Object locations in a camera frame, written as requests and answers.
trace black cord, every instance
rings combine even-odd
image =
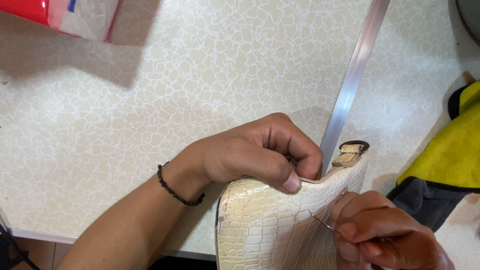
[[[40,268],[38,268],[37,265],[35,265],[35,263],[33,263],[28,257],[25,257],[24,256],[24,253],[22,252],[22,250],[18,247],[17,243],[15,242],[15,240],[12,238],[12,236],[10,235],[10,233],[3,227],[3,224],[0,222],[0,233],[1,233],[1,236],[3,236],[3,238],[5,238],[5,240],[11,245],[13,246],[13,249],[15,250],[15,252],[17,253],[17,256],[22,260],[24,261],[26,264],[28,264],[28,266],[30,266],[30,268],[32,268],[33,270],[40,270]]]

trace hand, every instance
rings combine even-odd
[[[330,226],[338,270],[453,270],[428,228],[376,191],[345,193],[332,208]]]
[[[295,193],[301,188],[299,176],[317,178],[322,158],[320,148],[287,115],[274,113],[192,143],[165,166],[162,175],[172,190],[188,199],[196,199],[213,182],[226,183],[243,175]]]

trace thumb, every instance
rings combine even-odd
[[[280,153],[243,139],[235,139],[229,149],[226,167],[234,175],[251,175],[284,193],[301,189],[300,177]]]

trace crocodile pattern leather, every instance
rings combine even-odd
[[[367,168],[366,152],[349,168],[333,167],[318,181],[302,179],[295,195],[283,194],[247,177],[225,188],[217,210],[219,270],[334,270],[327,222],[335,201],[359,192]]]

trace beaded bracelet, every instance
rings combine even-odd
[[[168,186],[167,186],[167,183],[165,181],[163,181],[163,178],[162,178],[162,168],[165,167],[165,165],[167,165],[169,163],[169,161],[167,163],[165,163],[163,166],[162,165],[159,165],[158,166],[158,172],[156,173],[158,175],[158,181],[160,182],[160,184],[162,184],[162,187],[164,187],[168,193],[172,194],[172,196],[179,200],[182,204],[184,205],[188,205],[188,206],[197,206],[199,204],[202,203],[202,201],[204,200],[204,197],[205,197],[205,193],[202,193],[202,195],[200,196],[200,198],[198,198],[196,201],[194,202],[187,202],[186,200],[180,198],[177,194],[175,194],[175,192],[173,192],[173,190],[171,190]]]

